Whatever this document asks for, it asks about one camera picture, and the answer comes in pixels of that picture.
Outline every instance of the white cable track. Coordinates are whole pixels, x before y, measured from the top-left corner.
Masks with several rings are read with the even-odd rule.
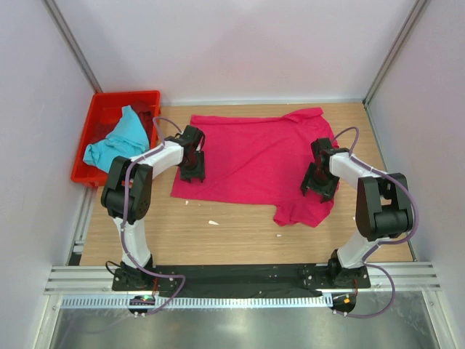
[[[154,305],[129,305],[134,295],[68,295],[64,296],[62,309],[150,309],[162,305],[167,298],[156,297]],[[331,294],[305,298],[174,298],[167,310],[182,309],[244,309],[244,308],[327,308],[333,305]]]

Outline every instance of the white wall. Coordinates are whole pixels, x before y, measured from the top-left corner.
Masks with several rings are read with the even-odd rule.
[[[431,1],[371,104],[387,168],[407,175],[419,203],[414,250],[420,260],[433,262],[462,327],[464,17],[462,0]]]
[[[104,91],[362,100],[414,0],[57,0]]]
[[[3,1],[0,28],[0,347],[30,348],[50,268],[70,249],[92,90],[41,1]]]

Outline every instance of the metal floor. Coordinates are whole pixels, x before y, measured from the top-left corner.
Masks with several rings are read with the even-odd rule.
[[[389,292],[365,292],[354,313],[373,313],[389,302]],[[343,318],[327,308],[167,310],[147,318],[127,318],[124,309],[62,309],[53,349],[439,349],[421,292],[398,292],[392,308],[372,319]]]

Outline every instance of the blue cloth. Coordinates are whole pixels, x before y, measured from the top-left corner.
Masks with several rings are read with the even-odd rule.
[[[149,150],[147,133],[139,116],[130,105],[123,107],[122,111],[123,116],[115,129],[104,140],[86,147],[83,159],[86,164],[96,166],[108,173],[116,156],[130,158]]]

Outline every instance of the black mounting plate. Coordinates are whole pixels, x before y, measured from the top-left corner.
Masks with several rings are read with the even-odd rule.
[[[181,274],[186,283],[178,297],[195,298],[297,298],[319,297],[318,289],[352,289],[353,279],[337,286],[331,282],[328,267],[316,264],[268,265],[159,265],[156,273]],[[160,296],[169,297],[181,279],[159,278]],[[371,287],[369,278],[357,276],[359,289]],[[138,289],[113,280],[114,291],[151,291],[153,283]]]

